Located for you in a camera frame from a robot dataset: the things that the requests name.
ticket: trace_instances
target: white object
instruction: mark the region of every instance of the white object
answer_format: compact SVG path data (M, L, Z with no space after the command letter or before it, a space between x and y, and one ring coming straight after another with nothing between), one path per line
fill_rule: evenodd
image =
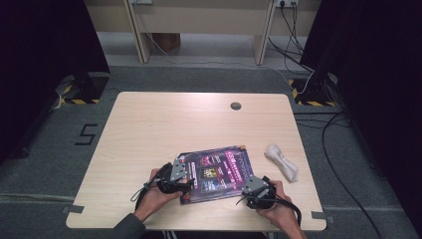
M271 145L265 152L265 156L276 164L289 182L298 180L298 167L283 156L282 151L277 145Z

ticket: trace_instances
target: purple book cover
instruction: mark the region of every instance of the purple book cover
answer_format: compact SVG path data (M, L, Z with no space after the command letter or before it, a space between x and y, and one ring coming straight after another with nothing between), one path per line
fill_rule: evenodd
M184 152L187 176L195 178L192 190L180 197L181 204L239 196L246 180L254 174L245 146Z

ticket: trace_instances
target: magazine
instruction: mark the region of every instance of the magazine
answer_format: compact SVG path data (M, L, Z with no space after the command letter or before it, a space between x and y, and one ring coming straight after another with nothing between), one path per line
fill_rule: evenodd
M192 189L180 197L181 204L239 196L253 175L245 146L229 146L177 156L185 163L186 178L194 178Z

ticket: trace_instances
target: gray carpet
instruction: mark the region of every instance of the gray carpet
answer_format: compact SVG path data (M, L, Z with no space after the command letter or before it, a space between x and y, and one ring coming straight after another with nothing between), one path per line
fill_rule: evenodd
M100 103L62 105L44 121L27 158L6 160L0 166L1 238L99 238L105 230L74 230L66 226L66 206L82 183L106 119L119 92L217 92L286 94L291 99L310 162L316 189L330 223L310 238L376 238L365 215L335 178L321 144L322 127L341 107L297 106L287 83L270 70L112 67ZM349 127L345 115L325 134L333 167L349 191L366 208L383 238L418 238L387 180L379 176ZM91 145L75 145L86 123ZM29 198L16 194L64 196ZM283 233L277 238L285 238Z

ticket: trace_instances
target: person's left hand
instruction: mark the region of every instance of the person's left hand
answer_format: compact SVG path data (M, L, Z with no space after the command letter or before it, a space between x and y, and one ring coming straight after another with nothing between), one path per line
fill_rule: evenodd
M149 179L151 179L158 171L158 168L154 168L151 170L151 175ZM149 189L148 192L145 193L142 200L139 203L139 206L134 211L134 215L140 220L145 221L150 215L157 212L161 207L163 207L167 202L178 198L182 195L182 192L174 192L171 194L162 193L156 184L153 183L152 187Z

